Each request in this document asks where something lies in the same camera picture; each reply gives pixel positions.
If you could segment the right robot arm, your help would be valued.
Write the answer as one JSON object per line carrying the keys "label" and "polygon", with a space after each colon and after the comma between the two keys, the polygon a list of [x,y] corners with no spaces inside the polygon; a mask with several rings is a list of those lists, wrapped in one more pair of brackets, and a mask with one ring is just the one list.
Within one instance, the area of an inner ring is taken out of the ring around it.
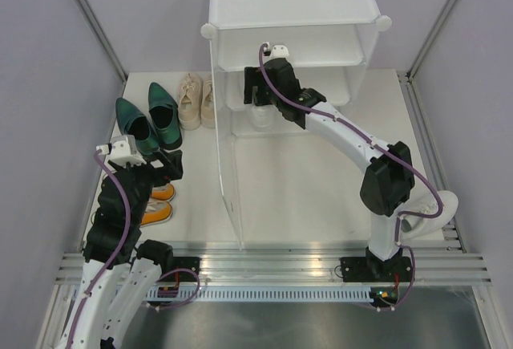
{"label": "right robot arm", "polygon": [[361,169],[359,196],[371,213],[363,270],[374,282],[387,279],[402,264],[396,216],[414,187],[409,147],[383,142],[346,119],[320,92],[302,87],[284,58],[244,69],[244,103],[274,106],[285,120],[327,140]]}

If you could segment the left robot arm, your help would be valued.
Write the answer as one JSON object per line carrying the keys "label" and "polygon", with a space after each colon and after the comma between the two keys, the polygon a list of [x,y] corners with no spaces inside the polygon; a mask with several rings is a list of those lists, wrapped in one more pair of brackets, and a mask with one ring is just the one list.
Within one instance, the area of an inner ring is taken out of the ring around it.
{"label": "left robot arm", "polygon": [[139,244],[140,226],[155,187],[182,178],[180,150],[156,155],[161,166],[95,162],[103,180],[94,224],[83,251],[79,295],[58,346],[120,348],[129,325],[153,284],[175,272],[172,247],[149,240]]}

